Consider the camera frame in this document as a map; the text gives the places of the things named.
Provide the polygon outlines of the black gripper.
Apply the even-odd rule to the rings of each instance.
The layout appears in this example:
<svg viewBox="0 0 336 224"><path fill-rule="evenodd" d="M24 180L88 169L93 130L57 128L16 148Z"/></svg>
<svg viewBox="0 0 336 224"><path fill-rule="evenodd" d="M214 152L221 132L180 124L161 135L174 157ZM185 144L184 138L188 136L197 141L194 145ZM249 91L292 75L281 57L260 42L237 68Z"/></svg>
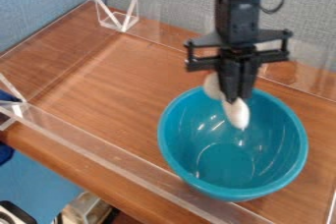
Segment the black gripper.
<svg viewBox="0 0 336 224"><path fill-rule="evenodd" d="M261 0L214 0L213 32L185 42L186 70L218 70L220 90L229 104L237 96L250 97L260 65L289 59L293 33L260 29L260 12L266 12Z"/></svg>

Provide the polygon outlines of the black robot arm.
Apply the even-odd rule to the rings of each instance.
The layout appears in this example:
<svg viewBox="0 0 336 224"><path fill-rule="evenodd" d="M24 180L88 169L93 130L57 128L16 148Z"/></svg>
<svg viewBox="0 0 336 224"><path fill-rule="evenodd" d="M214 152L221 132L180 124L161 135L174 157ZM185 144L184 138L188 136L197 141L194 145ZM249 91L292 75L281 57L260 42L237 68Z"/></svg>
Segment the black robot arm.
<svg viewBox="0 0 336 224"><path fill-rule="evenodd" d="M261 6L261 0L214 0L213 32L185 42L186 70L216 71L229 103L250 97L262 64L289 59L293 32L258 27L260 14L276 12Z"/></svg>

